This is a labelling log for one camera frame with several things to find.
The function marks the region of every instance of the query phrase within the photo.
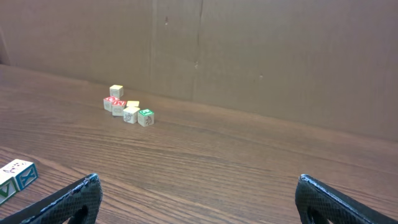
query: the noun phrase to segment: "wooden table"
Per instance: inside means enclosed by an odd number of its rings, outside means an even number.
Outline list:
[[[96,172],[98,223],[300,223],[310,174],[398,219],[398,143],[125,90],[155,112],[143,128],[103,109],[109,85],[0,65],[0,166],[39,179],[4,218]]]

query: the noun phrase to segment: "cardboard wall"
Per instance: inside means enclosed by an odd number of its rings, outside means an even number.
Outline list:
[[[12,65],[396,141],[397,11],[396,0],[4,0],[0,27]]]

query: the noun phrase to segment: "wood grain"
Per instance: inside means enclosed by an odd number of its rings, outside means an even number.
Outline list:
[[[96,172],[98,223],[300,223],[303,173],[398,219],[396,142],[127,89],[143,128],[103,109],[108,88],[0,65],[0,166],[39,172],[0,218]]]

